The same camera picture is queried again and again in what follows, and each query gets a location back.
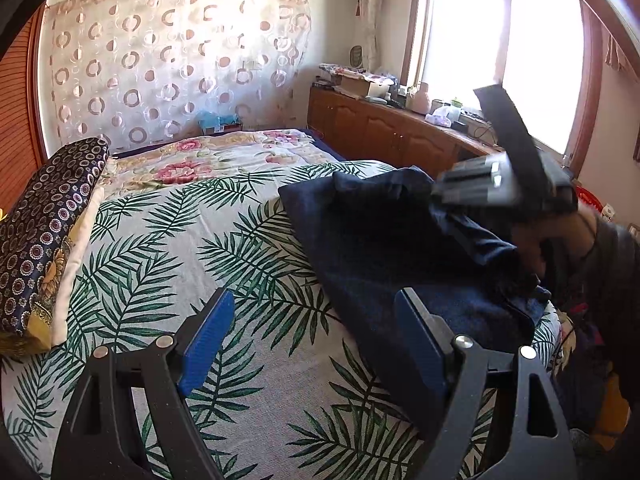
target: person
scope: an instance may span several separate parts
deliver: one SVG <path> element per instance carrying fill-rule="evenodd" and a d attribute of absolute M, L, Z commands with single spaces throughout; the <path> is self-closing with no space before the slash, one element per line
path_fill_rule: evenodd
<path fill-rule="evenodd" d="M 597 459 L 577 454 L 578 478 L 600 480 L 638 478 L 640 464 L 640 246 L 623 227 L 605 222 L 580 203 L 569 215 L 516 224 L 511 239 L 529 270 L 543 276 L 546 263 L 540 244 L 562 240 L 574 275 L 583 285 L 590 319 L 605 344 L 620 393 L 631 416 L 614 448 Z"/>

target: blue gripper pad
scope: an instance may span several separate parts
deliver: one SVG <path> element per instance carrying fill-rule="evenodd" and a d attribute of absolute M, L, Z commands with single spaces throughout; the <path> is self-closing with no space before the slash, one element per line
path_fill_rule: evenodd
<path fill-rule="evenodd" d="M 431 316 L 413 289 L 403 289 L 394 298 L 394 314 L 410 359 L 424 386 L 444 401 L 449 395 L 445 356 L 418 311 Z"/>
<path fill-rule="evenodd" d="M 236 303 L 234 295 L 226 289 L 214 293 L 200 314 L 206 314 L 200 327 L 182 355 L 182 375 L 177 384 L 178 391 L 185 397 L 191 395 L 204 384 L 211 364 L 220 350 L 222 340 L 234 320 Z"/>

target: floral quilt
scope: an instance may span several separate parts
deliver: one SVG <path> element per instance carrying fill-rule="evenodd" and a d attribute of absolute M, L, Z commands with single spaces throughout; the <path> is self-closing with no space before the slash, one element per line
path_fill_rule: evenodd
<path fill-rule="evenodd" d="M 225 478 L 401 479 L 420 446 L 417 431 L 332 309 L 277 192 L 334 171 L 364 178 L 391 169 L 372 161 L 279 167 L 103 202 L 74 284 L 68 341 L 2 362 L 3 416 L 20 452 L 48 478 L 94 348 L 143 348 L 227 286 L 234 322 L 187 399 Z M 558 330 L 549 304 L 533 343 L 544 362 Z M 478 467 L 494 393 L 484 394 L 460 478 Z M 143 392 L 134 390 L 134 401 L 153 471 L 170 478 Z"/>
<path fill-rule="evenodd" d="M 299 130 L 192 137 L 140 155 L 111 158 L 99 184 L 108 199 L 206 178 L 336 162 L 313 142 Z"/>

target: wooden wardrobe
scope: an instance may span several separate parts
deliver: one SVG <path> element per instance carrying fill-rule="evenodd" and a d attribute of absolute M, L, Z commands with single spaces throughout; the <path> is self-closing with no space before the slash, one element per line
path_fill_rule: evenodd
<path fill-rule="evenodd" d="M 46 160 L 34 73 L 41 22 L 39 9 L 0 60 L 0 208 L 5 213 Z"/>

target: white wall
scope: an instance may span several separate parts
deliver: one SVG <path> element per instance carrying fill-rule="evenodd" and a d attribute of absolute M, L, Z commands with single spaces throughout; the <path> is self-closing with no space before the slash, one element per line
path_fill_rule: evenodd
<path fill-rule="evenodd" d="M 47 0 L 49 5 L 62 0 Z M 347 64 L 349 50 L 354 45 L 355 9 L 357 0 L 308 0 L 311 11 L 311 32 L 308 45 L 300 65 L 298 77 L 294 83 L 294 101 L 292 116 L 287 126 L 304 127 L 309 87 L 316 75 L 321 75 L 318 64 L 321 62 Z M 38 60 L 38 79 L 50 77 L 49 60 Z M 39 95 L 40 102 L 50 96 Z M 60 147 L 56 133 L 55 118 L 51 118 L 41 106 L 41 116 L 47 153 L 51 154 Z"/>
<path fill-rule="evenodd" d="M 640 166 L 633 160 L 639 128 L 640 84 L 604 65 L 598 115 L 579 179 L 613 206 L 614 220 L 623 225 L 640 225 Z"/>
<path fill-rule="evenodd" d="M 411 0 L 382 0 L 378 46 L 382 69 L 400 77 L 409 30 Z"/>

